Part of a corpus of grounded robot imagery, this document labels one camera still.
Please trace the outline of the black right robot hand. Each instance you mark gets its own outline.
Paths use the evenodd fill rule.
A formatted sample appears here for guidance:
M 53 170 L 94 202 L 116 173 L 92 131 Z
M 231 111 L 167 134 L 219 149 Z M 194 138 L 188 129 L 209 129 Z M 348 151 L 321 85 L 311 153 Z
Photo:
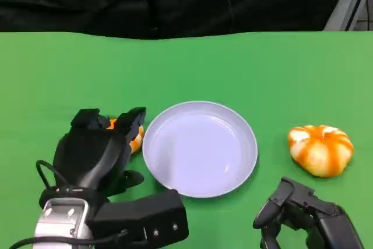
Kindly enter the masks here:
M 277 236 L 283 225 L 307 232 L 308 248 L 363 248 L 363 243 L 347 212 L 339 205 L 323 201 L 314 190 L 282 177 L 253 222 L 261 231 L 260 248 L 280 248 Z

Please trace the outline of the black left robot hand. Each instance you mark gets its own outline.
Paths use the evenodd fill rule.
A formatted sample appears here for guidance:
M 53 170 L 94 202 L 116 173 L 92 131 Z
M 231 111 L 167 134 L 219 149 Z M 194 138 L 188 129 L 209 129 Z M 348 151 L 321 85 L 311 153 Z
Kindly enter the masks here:
M 114 121 L 97 108 L 79 110 L 57 144 L 52 164 L 58 172 L 56 187 L 90 189 L 111 197 L 143 183 L 140 172 L 126 166 L 145 116 L 145 107 L 132 108 Z

